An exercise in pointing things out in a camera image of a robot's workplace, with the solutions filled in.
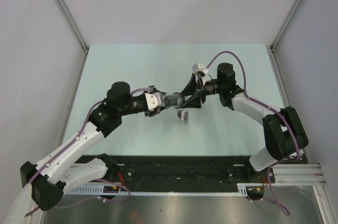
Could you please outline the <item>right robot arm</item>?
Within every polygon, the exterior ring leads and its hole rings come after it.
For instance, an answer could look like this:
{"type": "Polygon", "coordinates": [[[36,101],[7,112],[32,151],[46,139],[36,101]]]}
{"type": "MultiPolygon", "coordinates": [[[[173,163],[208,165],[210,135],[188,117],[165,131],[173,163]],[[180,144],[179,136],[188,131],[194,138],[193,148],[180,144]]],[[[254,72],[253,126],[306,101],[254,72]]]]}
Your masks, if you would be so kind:
{"type": "Polygon", "coordinates": [[[308,146],[308,137],[295,108],[275,108],[248,95],[236,83],[236,74],[229,63],[217,67],[216,79],[207,80],[208,68],[196,63],[192,76],[181,94],[185,100],[181,108],[201,108],[207,96],[218,95],[223,107],[240,112],[263,126],[265,147],[249,158],[243,175],[249,182],[257,182],[267,167],[288,158],[300,156],[308,146]]]}

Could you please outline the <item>clear elbow pipe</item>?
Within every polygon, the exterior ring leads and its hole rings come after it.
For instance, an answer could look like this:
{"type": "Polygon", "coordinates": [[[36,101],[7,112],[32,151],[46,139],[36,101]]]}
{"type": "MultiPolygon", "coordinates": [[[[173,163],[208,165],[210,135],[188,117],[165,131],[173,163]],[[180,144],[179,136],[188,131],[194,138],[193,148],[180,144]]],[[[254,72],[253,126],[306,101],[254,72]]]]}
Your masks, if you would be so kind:
{"type": "Polygon", "coordinates": [[[186,110],[178,110],[176,112],[176,124],[188,125],[189,124],[189,112],[186,110]]]}
{"type": "Polygon", "coordinates": [[[185,96],[182,93],[175,92],[164,96],[164,106],[179,109],[185,103],[185,96]]]}

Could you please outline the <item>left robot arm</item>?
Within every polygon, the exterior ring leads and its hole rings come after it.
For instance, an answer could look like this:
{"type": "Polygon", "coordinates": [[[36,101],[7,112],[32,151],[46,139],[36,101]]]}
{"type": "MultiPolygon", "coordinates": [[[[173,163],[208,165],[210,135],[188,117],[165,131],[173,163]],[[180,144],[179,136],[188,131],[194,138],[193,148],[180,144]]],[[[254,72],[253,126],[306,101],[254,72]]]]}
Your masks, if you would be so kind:
{"type": "Polygon", "coordinates": [[[120,126],[123,116],[137,113],[153,116],[179,103],[178,95],[167,95],[155,87],[138,89],[138,92],[140,94],[134,96],[128,83],[115,82],[106,98],[89,109],[74,136],[37,163],[27,161],[21,166],[22,186],[32,187],[31,198],[41,210],[50,210],[58,204],[70,185],[64,173],[86,150],[120,126]]]}

